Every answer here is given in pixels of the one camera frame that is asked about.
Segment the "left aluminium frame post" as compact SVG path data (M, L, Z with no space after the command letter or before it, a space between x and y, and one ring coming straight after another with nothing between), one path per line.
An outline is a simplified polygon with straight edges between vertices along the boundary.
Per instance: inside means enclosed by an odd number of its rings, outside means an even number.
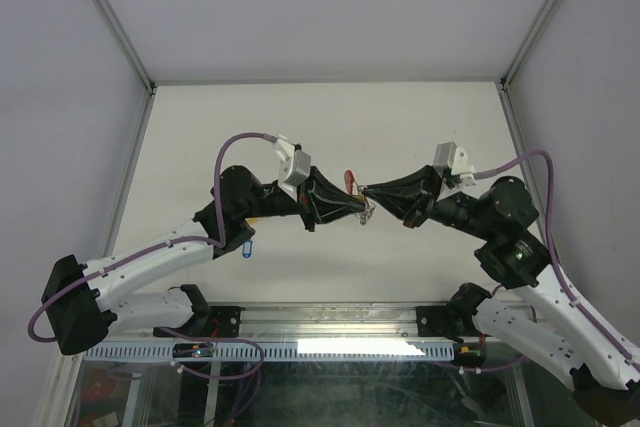
M136 78L144 89L151 94L156 91L156 83L149 74L142 58L134 47L130 36L126 32L118 14L110 0L91 0L112 38L119 47Z

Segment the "aluminium front rail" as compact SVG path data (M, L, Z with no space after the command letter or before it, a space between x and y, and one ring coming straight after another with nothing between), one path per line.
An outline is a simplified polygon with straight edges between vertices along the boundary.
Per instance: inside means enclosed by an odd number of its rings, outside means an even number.
M461 343L479 338L471 320L444 303L251 303L205 304L181 301L167 293L159 304L133 299L121 301L98 317L107 324L87 344L89 348L112 334L149 334L167 337L167 328L188 337L249 338L301 336L391 336L446 338Z

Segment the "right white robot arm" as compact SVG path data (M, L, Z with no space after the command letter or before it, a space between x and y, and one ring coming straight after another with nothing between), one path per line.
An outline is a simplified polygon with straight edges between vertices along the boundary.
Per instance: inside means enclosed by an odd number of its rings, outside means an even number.
M438 222L483 240L474 253L484 272L549 322L544 327L512 311L487 290L462 285L449 300L448 325L497 338L544 368L576 403L605 426L639 417L639 349L611 324L552 263L529 230L538 217L524 183L501 177L481 197L441 196L430 166L401 179L363 188L408 228Z

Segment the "red handled metal keyring holder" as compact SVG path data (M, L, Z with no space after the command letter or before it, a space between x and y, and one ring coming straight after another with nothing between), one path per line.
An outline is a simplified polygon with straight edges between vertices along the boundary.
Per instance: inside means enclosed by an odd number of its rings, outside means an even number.
M356 186L361 186L355 178L355 175L352 170L347 169L344 172L344 184L345 190L347 193L358 200L361 200L365 204L365 210L360 213L356 213L355 216L358 218L361 226L365 226L373 217L374 211L376 209L376 205L372 203L369 199L367 199L364 195L355 195L354 190Z

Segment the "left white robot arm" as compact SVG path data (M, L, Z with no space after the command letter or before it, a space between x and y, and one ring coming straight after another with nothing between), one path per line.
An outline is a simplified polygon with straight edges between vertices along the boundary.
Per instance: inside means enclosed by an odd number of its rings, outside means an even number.
M367 208L362 196L339 189L317 168L286 191L276 182L261 183L244 166L231 166L212 195L191 219L146 246L85 263L73 255L55 262L40 311L62 354L85 352L116 332L168 327L201 334L210 309L197 286L182 285L175 294L146 293L144 287L242 247L255 233L254 218L298 216L312 232Z

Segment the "right aluminium frame post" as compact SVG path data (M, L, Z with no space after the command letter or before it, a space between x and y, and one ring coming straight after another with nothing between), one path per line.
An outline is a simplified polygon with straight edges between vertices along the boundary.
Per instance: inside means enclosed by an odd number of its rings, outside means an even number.
M499 85L503 90L510 88L510 85L521 71L537 42L541 39L561 1L562 0L543 0L513 59L500 78Z

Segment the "blue tag key lower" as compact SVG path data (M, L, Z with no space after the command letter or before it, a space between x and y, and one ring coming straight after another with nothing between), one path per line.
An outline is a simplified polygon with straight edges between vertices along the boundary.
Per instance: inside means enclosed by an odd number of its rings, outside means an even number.
M252 256L252 254L253 254L253 245L254 245L254 242L252 240L247 240L243 244L242 250L241 250L241 254L242 254L242 257L244 259L249 259Z

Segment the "aluminium frame post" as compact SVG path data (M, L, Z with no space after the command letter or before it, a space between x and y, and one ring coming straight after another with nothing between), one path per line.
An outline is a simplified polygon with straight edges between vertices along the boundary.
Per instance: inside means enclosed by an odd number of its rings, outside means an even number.
M521 71L537 42L541 39L561 1L562 0L543 0L513 59L500 78L499 85L503 90L510 88L510 85Z
M149 74L142 58L134 47L130 36L126 32L118 14L110 0L91 0L112 38L119 47L136 78L144 89L151 94L156 91L156 83Z

